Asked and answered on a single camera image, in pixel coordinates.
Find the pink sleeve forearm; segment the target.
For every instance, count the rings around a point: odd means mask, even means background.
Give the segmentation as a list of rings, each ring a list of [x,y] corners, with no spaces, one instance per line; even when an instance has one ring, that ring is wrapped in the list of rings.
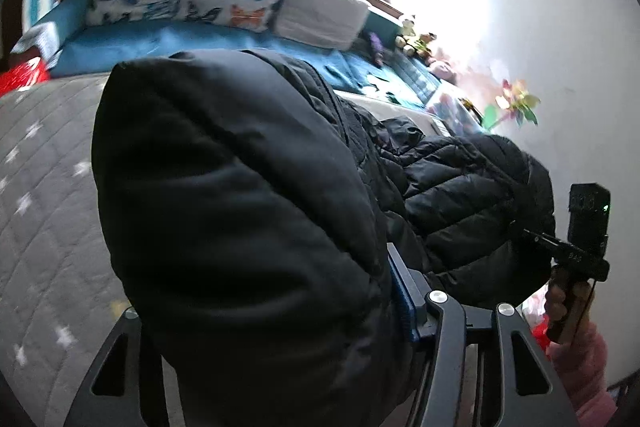
[[[570,398],[579,425],[605,426],[617,407],[605,388],[608,349],[597,325],[590,322],[571,343],[550,343],[547,355]]]

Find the person right hand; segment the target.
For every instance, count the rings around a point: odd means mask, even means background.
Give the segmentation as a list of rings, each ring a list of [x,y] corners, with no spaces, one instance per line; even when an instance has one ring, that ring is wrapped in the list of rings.
[[[553,334],[551,341],[572,345],[588,331],[595,289],[596,284],[590,281],[576,282],[570,286],[570,274],[559,265],[553,267],[544,296],[544,309],[549,317],[550,329],[560,325],[562,331],[558,335]]]

